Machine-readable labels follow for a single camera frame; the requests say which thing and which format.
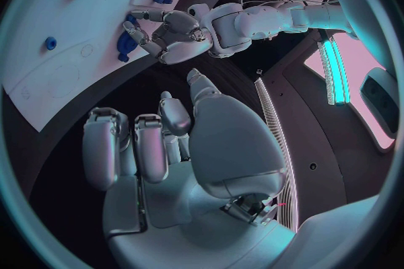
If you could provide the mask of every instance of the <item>dark floor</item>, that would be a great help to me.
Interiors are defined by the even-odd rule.
[[[169,91],[192,115],[187,73],[197,68],[224,94],[244,102],[263,118],[254,83],[228,59],[207,54],[179,65],[153,65],[127,81],[97,106],[110,106],[133,123],[143,113],[156,113],[160,94]],[[79,258],[94,268],[116,268],[102,234],[104,193],[86,181],[81,160],[84,115],[46,160],[31,193],[30,203],[43,223]]]

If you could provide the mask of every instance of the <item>blue cylinder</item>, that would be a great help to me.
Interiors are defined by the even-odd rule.
[[[56,44],[57,44],[57,41],[56,41],[56,39],[54,39],[53,37],[48,37],[48,38],[45,40],[45,46],[46,46],[46,49],[47,49],[47,50],[55,49]]]

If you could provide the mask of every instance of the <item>white robotic arm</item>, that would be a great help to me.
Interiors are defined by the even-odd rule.
[[[339,5],[307,5],[285,3],[278,8],[256,6],[243,9],[239,3],[227,3],[209,10],[206,4],[192,5],[188,13],[181,11],[132,11],[137,19],[164,22],[164,28],[188,36],[187,41],[174,42],[162,48],[131,22],[123,24],[140,46],[164,64],[176,64],[209,50],[213,57],[224,58],[245,50],[252,40],[272,39],[279,32],[299,33],[309,28],[344,30],[357,38]]]

